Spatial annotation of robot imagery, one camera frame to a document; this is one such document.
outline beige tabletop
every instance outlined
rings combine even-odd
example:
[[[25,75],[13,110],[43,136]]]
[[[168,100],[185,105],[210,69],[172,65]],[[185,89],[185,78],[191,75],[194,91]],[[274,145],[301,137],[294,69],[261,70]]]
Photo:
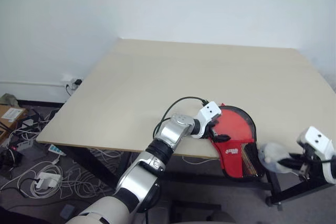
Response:
[[[245,110],[259,144],[302,152],[296,139],[311,125],[336,137],[335,93],[294,49],[119,40],[37,140],[142,151],[165,110],[188,95]],[[185,100],[172,112],[200,108]],[[209,140],[189,137],[176,154],[218,157]]]

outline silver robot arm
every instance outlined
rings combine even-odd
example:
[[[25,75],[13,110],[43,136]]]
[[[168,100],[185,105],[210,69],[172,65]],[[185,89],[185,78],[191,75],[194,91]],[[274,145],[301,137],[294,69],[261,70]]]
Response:
[[[99,199],[67,224],[127,224],[136,212],[151,208],[158,190],[158,179],[179,145],[191,135],[200,138],[205,126],[221,115],[215,102],[205,105],[195,118],[174,114],[145,151],[121,176],[115,194]]]

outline robotic arm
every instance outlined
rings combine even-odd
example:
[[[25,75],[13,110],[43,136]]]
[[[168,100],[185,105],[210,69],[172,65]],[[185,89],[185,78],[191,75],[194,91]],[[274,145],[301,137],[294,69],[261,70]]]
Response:
[[[205,105],[195,118],[174,114],[121,176],[115,194],[99,199],[67,224],[130,223],[136,212],[151,208],[160,187],[159,176],[181,139],[188,135],[201,138],[207,124],[220,115],[215,102]]]

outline cardboard box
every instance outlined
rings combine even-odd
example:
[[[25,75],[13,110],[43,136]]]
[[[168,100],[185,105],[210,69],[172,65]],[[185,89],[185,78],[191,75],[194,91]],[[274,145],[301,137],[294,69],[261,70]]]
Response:
[[[16,123],[19,119],[22,119],[27,114],[27,110],[23,108],[16,108],[6,105],[0,105],[0,144],[8,136],[8,131],[5,126],[14,130]]]

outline gray carpet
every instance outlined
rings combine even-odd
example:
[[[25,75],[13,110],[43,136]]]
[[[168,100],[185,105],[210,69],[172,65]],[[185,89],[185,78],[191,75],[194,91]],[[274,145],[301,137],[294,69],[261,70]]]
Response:
[[[49,113],[50,108],[35,108],[42,114]],[[47,157],[38,160],[54,160],[56,154],[50,153]],[[22,165],[14,170],[14,176],[20,174],[34,165],[27,159],[23,159]],[[61,161],[62,167],[72,165],[70,158],[65,157]],[[202,165],[190,165],[182,161],[181,157],[174,156],[168,165],[168,170],[186,170],[193,173],[221,174],[219,162],[211,161]],[[278,176],[282,189],[294,185],[298,178],[294,174],[281,174]],[[0,178],[0,185],[7,180]],[[269,193],[261,190],[244,188],[232,188],[222,186],[205,186],[184,183],[163,183],[163,200],[195,201],[211,204],[221,204],[222,209],[229,213],[239,224],[269,224],[269,223],[336,223],[336,187],[330,187],[317,193],[299,198],[283,205],[283,211],[276,207],[268,207],[265,197]],[[47,204],[59,200],[59,195],[48,199],[25,199],[16,191],[7,190],[0,195],[0,205],[9,208],[17,205]],[[94,202],[96,199],[84,199]],[[77,212],[87,207],[88,203],[82,201],[68,201],[39,207],[16,207],[12,211],[45,219],[52,224],[61,224],[66,221],[59,214],[65,204],[76,206]],[[201,211],[186,211],[189,220],[199,220]],[[160,223],[150,220],[150,224]]]

